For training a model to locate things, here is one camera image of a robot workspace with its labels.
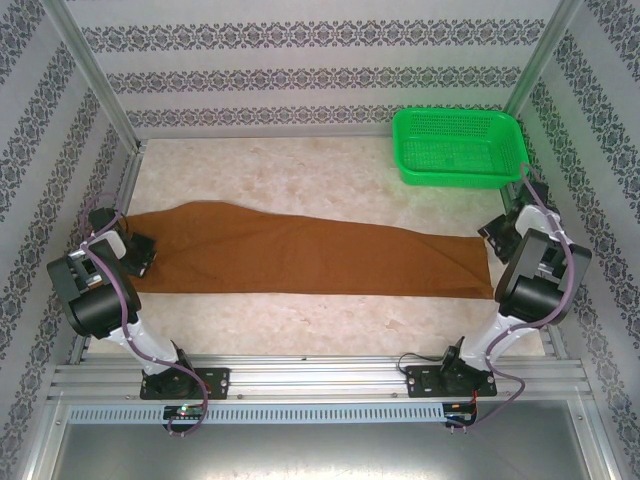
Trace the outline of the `brown long pants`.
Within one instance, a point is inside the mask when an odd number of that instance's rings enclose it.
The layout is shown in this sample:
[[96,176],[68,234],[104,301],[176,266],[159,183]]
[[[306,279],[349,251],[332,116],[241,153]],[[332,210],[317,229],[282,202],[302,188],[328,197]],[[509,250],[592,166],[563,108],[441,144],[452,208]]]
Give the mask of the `brown long pants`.
[[489,299],[480,238],[266,213],[220,201],[132,215],[157,255],[135,288],[157,294],[288,293]]

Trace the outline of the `green plastic mesh basket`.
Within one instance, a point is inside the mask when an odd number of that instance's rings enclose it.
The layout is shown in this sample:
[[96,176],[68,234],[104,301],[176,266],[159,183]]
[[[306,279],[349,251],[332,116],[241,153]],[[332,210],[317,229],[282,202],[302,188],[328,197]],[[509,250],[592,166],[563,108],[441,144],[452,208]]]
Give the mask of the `green plastic mesh basket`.
[[495,110],[405,108],[392,119],[392,139],[412,186],[500,189],[529,161],[519,124]]

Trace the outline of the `circuit board with green light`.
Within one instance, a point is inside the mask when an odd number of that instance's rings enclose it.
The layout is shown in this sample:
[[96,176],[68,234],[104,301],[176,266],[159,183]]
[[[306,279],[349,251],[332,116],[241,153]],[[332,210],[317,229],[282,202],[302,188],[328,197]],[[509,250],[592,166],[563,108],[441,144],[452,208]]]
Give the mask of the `circuit board with green light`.
[[181,406],[166,406],[163,412],[164,420],[199,420],[205,410],[200,405],[181,405]]

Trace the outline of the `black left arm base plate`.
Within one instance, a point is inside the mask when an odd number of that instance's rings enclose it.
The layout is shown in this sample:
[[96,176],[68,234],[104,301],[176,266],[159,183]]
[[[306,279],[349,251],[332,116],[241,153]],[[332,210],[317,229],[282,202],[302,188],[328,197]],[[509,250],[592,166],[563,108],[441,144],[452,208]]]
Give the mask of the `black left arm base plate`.
[[[209,400],[227,398],[228,368],[196,368],[195,374],[204,383]],[[144,373],[139,397],[143,400],[202,400],[203,393],[192,375],[172,368],[156,375]]]

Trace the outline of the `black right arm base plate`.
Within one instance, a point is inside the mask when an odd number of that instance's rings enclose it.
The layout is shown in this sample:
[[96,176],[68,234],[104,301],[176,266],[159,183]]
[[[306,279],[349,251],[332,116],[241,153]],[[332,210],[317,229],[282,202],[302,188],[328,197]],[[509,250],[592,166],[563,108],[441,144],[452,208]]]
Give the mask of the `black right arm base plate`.
[[495,397],[495,380],[488,371],[468,368],[466,365],[410,365],[406,368],[410,398]]

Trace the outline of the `aluminium frame post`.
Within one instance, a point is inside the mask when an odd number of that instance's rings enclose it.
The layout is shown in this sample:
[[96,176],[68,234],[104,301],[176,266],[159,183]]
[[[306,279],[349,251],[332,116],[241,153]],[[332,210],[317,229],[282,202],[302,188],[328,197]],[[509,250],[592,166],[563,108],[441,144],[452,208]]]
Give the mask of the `aluminium frame post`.
[[559,0],[553,15],[541,34],[539,42],[505,104],[504,113],[518,118],[536,83],[551,60],[553,52],[583,3],[584,0]]
[[73,18],[66,0],[47,0],[47,2],[49,15],[56,22],[59,33],[64,38],[88,85],[104,108],[120,139],[130,150],[138,150],[141,140],[136,135],[80,26]]

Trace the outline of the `wide aluminium mounting rail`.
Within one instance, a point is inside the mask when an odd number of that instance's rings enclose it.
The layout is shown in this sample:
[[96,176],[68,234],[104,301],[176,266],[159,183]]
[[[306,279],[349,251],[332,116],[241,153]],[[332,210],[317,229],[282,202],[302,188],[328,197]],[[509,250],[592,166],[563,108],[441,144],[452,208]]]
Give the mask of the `wide aluminium mounting rail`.
[[[380,403],[408,400],[405,377],[391,356],[194,355],[197,367],[230,371],[230,403]],[[579,360],[508,357],[499,362],[497,399],[591,400]],[[63,404],[139,402],[141,370],[124,355],[89,354],[55,368],[46,399]]]

